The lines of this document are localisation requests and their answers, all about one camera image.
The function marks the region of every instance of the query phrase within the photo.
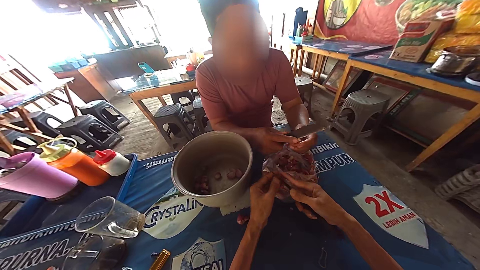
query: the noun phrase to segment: yellow bag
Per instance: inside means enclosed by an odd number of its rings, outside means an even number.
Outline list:
[[[455,32],[480,34],[480,0],[464,0],[458,6]]]
[[[425,62],[435,63],[444,48],[460,45],[480,45],[480,34],[458,34],[450,31],[441,35],[433,44]]]

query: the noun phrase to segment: phone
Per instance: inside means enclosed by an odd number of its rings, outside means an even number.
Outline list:
[[[138,63],[138,66],[143,69],[143,71],[145,71],[145,73],[154,73],[155,70],[153,70],[149,65],[147,65],[147,63],[144,63],[144,62],[141,62],[141,63]]]

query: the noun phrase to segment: plastic bag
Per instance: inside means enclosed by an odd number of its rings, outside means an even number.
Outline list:
[[[432,49],[425,58],[427,63],[435,63],[442,54],[444,48],[461,45],[480,45],[479,34],[458,34],[452,31],[438,37]]]
[[[305,154],[299,154],[293,151],[289,144],[285,144],[281,151],[266,156],[262,170],[266,172],[278,172],[281,170],[299,181],[316,183],[318,179],[315,173],[313,154],[310,151]],[[282,180],[284,182],[281,183],[276,197],[282,201],[292,201],[290,197],[291,184],[285,178],[282,178]]]
[[[480,34],[480,1],[464,0],[458,6],[455,32]]]

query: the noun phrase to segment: metal pot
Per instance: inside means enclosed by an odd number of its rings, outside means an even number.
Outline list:
[[[173,161],[172,181],[184,195],[206,206],[229,205],[249,188],[252,159],[252,147],[242,136],[228,131],[208,132],[194,138],[180,150]],[[236,182],[226,177],[231,168],[244,172]],[[217,172],[222,174],[222,179],[215,179]],[[209,195],[194,192],[195,178],[201,174],[208,176]]]
[[[444,49],[431,71],[456,76],[472,71],[480,61],[480,46],[452,46]]]

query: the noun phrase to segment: condiment bottle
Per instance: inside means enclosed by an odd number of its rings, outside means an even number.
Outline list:
[[[57,140],[71,140],[75,143],[73,147],[67,144],[49,145]],[[92,158],[75,148],[77,141],[72,138],[61,137],[50,140],[37,146],[43,149],[40,158],[59,170],[75,176],[80,182],[89,186],[105,183],[110,176],[101,170]]]
[[[95,153],[93,161],[111,176],[121,175],[130,168],[130,160],[118,152],[107,149],[103,151],[96,150]]]

